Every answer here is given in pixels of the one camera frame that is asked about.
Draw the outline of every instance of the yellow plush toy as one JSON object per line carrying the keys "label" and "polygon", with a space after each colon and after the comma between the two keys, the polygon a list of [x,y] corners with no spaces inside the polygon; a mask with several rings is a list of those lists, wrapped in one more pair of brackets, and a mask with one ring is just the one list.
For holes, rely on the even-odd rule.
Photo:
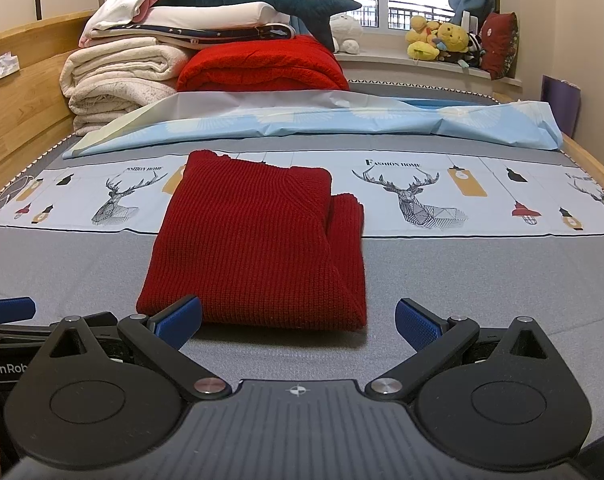
{"label": "yellow plush toy", "polygon": [[411,18],[411,30],[406,33],[406,41],[410,45],[416,41],[432,43],[435,31],[439,28],[439,22],[428,22],[424,16],[413,16]]}
{"label": "yellow plush toy", "polygon": [[453,23],[442,23],[433,38],[435,46],[445,52],[468,52],[468,33]]}
{"label": "yellow plush toy", "polygon": [[411,59],[433,61],[439,56],[439,50],[425,41],[415,41],[406,51]]}

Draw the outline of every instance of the folded red blanket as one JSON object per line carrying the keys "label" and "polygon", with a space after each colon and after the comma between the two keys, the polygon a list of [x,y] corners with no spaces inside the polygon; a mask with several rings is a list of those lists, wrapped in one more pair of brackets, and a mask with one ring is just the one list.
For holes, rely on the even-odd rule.
{"label": "folded red blanket", "polygon": [[208,322],[316,330],[366,324],[361,232],[321,168],[193,152],[153,246],[137,312],[186,294]]}
{"label": "folded red blanket", "polygon": [[348,90],[332,53],[310,36],[241,41],[200,51],[184,67],[178,92]]}

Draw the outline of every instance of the blue gripper pad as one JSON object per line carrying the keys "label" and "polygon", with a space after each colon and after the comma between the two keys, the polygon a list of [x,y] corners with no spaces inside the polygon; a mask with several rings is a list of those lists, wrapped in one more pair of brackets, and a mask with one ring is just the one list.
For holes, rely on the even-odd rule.
{"label": "blue gripper pad", "polygon": [[157,317],[159,316],[150,318],[155,322],[153,333],[179,350],[199,330],[202,324],[202,304],[199,298],[191,298],[162,319],[158,320]]}
{"label": "blue gripper pad", "polygon": [[441,337],[448,323],[415,301],[405,298],[395,308],[395,328],[416,352]]}
{"label": "blue gripper pad", "polygon": [[35,316],[35,302],[31,298],[5,298],[0,300],[0,323],[24,321]]}

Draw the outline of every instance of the red blanket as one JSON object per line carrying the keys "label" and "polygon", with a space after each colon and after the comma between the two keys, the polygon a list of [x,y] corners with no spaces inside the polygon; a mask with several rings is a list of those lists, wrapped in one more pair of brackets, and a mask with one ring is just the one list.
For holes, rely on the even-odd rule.
{"label": "red blanket", "polygon": [[179,75],[178,92],[348,90],[333,54],[310,36],[241,41],[196,54]]}
{"label": "red blanket", "polygon": [[208,322],[357,330],[367,319],[363,222],[354,196],[331,196],[326,170],[193,152],[137,312],[196,294]]}

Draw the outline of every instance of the wooden bed frame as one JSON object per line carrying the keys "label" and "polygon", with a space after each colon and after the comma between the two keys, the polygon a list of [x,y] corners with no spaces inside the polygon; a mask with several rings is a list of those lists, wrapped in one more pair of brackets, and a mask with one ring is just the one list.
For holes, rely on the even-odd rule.
{"label": "wooden bed frame", "polygon": [[[92,12],[76,12],[0,33],[0,55],[18,56],[20,71],[0,79],[0,190],[72,132],[73,114],[59,86]],[[499,101],[509,101],[495,94]],[[569,137],[563,151],[604,188],[604,166]]]}

